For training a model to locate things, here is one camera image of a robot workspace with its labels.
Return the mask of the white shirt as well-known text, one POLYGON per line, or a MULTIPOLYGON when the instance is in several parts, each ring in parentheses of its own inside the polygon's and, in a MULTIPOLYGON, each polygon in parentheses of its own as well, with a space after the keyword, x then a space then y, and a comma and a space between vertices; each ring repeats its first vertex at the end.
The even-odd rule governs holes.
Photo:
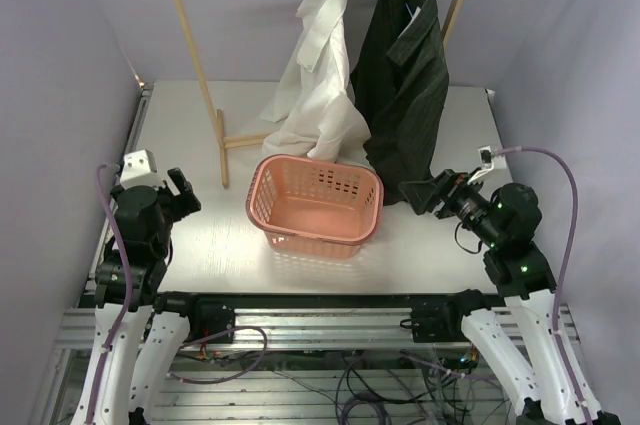
POLYGON ((303 30, 261 118, 280 123, 262 144, 264 156, 288 154, 334 162, 364 144, 369 127, 348 96, 344 33, 348 0, 302 0, 303 30))

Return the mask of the dark striped shirt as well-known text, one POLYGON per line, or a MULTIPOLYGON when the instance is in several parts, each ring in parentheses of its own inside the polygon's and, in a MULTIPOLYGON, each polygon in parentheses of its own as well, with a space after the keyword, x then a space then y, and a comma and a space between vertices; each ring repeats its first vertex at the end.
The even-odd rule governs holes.
POLYGON ((400 183, 432 177, 449 87, 437 0, 377 0, 351 85, 370 130, 364 150, 384 185, 384 202, 401 202, 400 183), (420 8, 413 19, 406 3, 420 8))

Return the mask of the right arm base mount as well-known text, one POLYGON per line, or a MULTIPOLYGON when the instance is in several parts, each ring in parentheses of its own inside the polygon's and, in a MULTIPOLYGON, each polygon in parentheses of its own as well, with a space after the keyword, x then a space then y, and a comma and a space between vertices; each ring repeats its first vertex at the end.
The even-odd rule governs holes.
POLYGON ((464 341, 460 325, 459 307, 450 298, 419 299, 411 305, 409 317, 399 324, 411 332, 414 343, 464 341))

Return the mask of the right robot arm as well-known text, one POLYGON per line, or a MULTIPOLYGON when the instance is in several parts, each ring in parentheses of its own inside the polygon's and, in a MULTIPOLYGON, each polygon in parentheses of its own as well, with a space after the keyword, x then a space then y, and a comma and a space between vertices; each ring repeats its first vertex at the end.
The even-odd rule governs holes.
POLYGON ((519 424, 617 424, 591 391, 556 302, 560 286, 533 238, 542 214, 535 192, 508 183, 490 199, 465 173, 446 170, 399 189, 414 212, 456 217, 486 246, 486 274, 516 322, 524 346, 506 335, 494 309, 477 290, 456 295, 457 307, 440 318, 450 339, 467 338, 507 394, 519 424))

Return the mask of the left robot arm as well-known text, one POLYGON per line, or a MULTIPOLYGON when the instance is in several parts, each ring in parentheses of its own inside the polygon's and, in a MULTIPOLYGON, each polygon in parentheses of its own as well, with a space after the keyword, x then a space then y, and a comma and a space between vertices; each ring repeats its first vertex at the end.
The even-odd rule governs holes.
POLYGON ((182 171, 168 176, 125 165, 100 195, 113 236, 96 269, 94 342, 75 424, 146 423, 178 348, 203 332, 192 308, 154 309, 173 225, 201 209, 182 171))

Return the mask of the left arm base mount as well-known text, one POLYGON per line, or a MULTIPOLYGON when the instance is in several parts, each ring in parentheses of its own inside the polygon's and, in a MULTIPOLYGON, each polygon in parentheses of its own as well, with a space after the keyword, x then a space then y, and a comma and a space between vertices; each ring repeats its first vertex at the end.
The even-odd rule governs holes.
POLYGON ((230 344, 234 333, 229 330, 235 326, 235 318, 235 312, 221 299, 199 295, 191 316, 190 338, 197 340, 223 333, 210 344, 230 344))

